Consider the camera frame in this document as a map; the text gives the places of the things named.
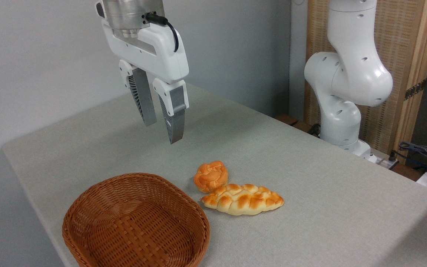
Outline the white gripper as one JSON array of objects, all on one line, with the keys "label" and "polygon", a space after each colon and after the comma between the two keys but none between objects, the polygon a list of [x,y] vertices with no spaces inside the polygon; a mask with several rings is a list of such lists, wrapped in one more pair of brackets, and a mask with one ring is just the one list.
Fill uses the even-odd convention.
[{"label": "white gripper", "polygon": [[175,40],[168,26],[152,24],[140,29],[138,36],[130,39],[117,38],[105,20],[102,20],[102,29],[110,49],[122,59],[119,62],[120,73],[125,86],[132,93],[144,124],[150,126],[156,123],[147,78],[149,73],[156,77],[153,88],[159,95],[170,143],[181,140],[185,128],[185,110],[189,108],[183,78],[189,74],[189,66],[180,35],[178,50],[174,52]]}]

